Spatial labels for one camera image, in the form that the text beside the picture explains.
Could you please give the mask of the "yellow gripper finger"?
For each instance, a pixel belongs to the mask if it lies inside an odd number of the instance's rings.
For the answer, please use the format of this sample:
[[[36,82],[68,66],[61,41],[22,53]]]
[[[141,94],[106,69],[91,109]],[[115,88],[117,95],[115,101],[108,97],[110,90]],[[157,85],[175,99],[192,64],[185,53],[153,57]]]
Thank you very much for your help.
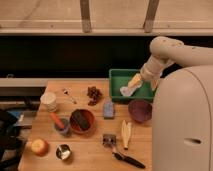
[[[155,91],[158,85],[158,80],[152,80],[151,81],[151,89],[152,91]]]
[[[128,82],[128,87],[140,87],[142,85],[142,77],[139,73],[135,74],[134,77]]]

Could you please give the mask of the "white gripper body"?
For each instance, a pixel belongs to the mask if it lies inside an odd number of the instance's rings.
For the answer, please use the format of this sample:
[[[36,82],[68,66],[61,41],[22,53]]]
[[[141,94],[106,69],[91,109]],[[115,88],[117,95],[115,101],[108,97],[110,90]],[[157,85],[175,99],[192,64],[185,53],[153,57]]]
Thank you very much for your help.
[[[140,69],[140,75],[144,81],[159,79],[164,70],[163,60],[150,56],[147,62]]]

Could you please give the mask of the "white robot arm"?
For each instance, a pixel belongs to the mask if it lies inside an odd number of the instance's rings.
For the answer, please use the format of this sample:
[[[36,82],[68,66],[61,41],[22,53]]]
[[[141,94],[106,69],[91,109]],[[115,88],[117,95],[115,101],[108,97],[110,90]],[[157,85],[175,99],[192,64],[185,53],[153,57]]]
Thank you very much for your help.
[[[174,63],[182,67],[213,65],[213,48],[189,46],[168,37],[155,37],[150,45],[150,57],[127,84],[136,87],[145,81],[156,83],[164,69]]]

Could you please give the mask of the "white robot base body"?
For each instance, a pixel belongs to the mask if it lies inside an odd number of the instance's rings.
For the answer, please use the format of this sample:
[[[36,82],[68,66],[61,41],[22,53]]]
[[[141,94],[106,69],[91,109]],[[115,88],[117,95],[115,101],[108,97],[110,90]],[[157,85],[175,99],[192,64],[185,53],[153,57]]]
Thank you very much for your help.
[[[213,66],[177,70],[152,112],[153,171],[213,171]]]

